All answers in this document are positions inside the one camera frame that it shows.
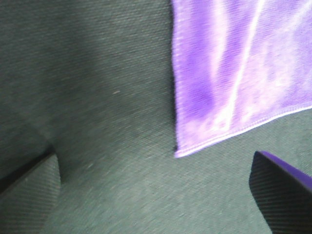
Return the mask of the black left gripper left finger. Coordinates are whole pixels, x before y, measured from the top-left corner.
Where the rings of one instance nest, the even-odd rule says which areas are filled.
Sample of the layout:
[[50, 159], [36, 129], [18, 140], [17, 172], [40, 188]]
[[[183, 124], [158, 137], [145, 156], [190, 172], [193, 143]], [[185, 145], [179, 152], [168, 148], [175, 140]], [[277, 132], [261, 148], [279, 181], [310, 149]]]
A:
[[0, 180], [0, 232], [39, 234], [57, 204], [61, 189], [54, 147]]

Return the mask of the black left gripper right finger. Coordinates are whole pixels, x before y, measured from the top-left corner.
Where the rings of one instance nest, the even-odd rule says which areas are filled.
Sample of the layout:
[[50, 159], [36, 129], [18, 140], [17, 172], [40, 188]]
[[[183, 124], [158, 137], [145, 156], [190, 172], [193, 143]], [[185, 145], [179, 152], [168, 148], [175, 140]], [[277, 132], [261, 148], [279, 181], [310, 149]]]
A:
[[277, 156], [256, 151], [249, 187], [274, 234], [312, 232], [312, 178]]

